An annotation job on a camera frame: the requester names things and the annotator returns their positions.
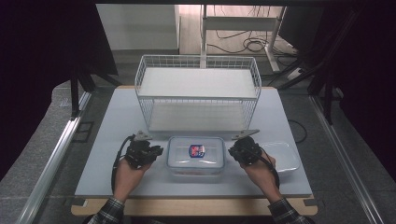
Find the person's left hand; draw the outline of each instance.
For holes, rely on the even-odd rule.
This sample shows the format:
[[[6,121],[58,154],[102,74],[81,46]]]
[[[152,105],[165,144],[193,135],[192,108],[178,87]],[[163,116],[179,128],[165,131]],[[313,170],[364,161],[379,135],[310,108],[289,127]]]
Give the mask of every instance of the person's left hand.
[[[116,173],[114,198],[125,203],[129,194],[139,185],[143,174],[147,171],[151,164],[146,164],[138,169],[135,169],[129,165],[127,160],[120,160]]]

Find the white tabletop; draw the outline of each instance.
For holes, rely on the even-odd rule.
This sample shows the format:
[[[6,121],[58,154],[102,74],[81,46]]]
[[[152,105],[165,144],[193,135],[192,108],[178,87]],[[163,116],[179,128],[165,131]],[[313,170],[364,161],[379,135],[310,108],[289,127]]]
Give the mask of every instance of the white tabletop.
[[[262,89],[249,129],[260,129],[252,135],[261,146],[280,143],[288,150],[268,147],[268,154],[276,158],[280,174],[280,191],[287,197],[302,197],[312,194],[304,167],[294,143],[283,105],[276,89]],[[109,103],[100,130],[93,144],[76,189],[76,195],[85,198],[101,198],[112,195],[110,179],[112,164],[124,139],[147,131],[146,123],[137,101],[135,90],[118,88]],[[221,177],[174,177],[166,167],[167,143],[170,136],[152,134],[152,146],[163,147],[163,154],[146,172],[140,185],[131,193],[133,197],[153,198],[240,198],[262,197],[260,190],[248,179],[245,172],[226,151],[225,169]],[[209,133],[224,139],[226,149],[234,141],[232,133]]]

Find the plaid sleeve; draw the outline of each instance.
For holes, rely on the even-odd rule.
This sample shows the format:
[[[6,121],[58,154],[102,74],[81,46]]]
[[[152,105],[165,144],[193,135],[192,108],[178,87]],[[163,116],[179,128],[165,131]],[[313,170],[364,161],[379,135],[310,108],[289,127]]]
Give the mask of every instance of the plaid sleeve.
[[[282,199],[276,203],[268,206],[273,215],[276,224],[313,224],[312,219],[302,217],[300,214],[289,204],[286,199]]]
[[[92,217],[89,224],[118,224],[122,221],[124,204],[115,198],[109,198],[101,210]]]

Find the wall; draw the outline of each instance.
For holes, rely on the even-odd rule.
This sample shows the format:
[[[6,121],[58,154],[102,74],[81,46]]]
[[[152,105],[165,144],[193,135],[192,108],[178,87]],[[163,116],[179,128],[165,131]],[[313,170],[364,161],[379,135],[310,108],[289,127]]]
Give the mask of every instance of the wall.
[[[178,49],[173,5],[96,5],[111,49]]]

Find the container lid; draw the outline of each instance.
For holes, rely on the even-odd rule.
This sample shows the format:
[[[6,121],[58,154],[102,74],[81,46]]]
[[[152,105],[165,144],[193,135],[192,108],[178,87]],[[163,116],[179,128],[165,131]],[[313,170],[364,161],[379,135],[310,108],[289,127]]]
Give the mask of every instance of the container lid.
[[[223,168],[224,148],[224,141],[218,137],[171,137],[167,165],[171,168]]]

